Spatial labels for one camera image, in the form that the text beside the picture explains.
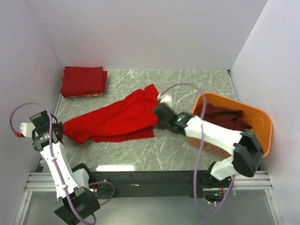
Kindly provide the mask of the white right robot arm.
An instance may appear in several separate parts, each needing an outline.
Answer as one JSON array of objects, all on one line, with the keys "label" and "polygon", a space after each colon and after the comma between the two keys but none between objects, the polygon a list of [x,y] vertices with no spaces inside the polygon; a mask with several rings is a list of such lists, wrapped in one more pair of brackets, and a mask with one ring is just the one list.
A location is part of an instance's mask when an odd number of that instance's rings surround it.
[{"label": "white right robot arm", "polygon": [[153,112],[157,116],[160,129],[168,129],[175,134],[205,141],[230,154],[228,158],[212,163],[203,175],[196,176],[196,181],[203,187],[216,188],[236,174],[254,177],[264,150],[253,131],[233,131],[190,113],[176,114],[165,103],[155,106]]}]

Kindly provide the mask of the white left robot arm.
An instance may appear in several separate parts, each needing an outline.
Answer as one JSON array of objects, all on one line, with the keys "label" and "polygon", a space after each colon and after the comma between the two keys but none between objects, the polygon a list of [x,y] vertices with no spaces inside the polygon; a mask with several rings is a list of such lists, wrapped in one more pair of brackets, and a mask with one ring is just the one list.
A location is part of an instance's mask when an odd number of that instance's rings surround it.
[{"label": "white left robot arm", "polygon": [[89,190],[94,177],[83,163],[70,167],[62,142],[63,125],[50,123],[49,117],[43,111],[30,120],[34,126],[32,146],[45,159],[55,184],[57,202],[52,205],[53,211],[68,225],[87,225],[86,218],[100,209],[96,196]]}]

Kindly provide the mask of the bright red t-shirt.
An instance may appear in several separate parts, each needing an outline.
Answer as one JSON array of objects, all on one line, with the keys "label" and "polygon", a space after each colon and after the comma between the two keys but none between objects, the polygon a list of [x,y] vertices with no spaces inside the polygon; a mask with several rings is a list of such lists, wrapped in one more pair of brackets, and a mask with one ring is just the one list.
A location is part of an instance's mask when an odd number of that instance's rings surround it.
[{"label": "bright red t-shirt", "polygon": [[151,84],[123,100],[66,121],[64,135],[79,144],[153,138],[158,122],[153,109],[157,105],[158,90]]}]

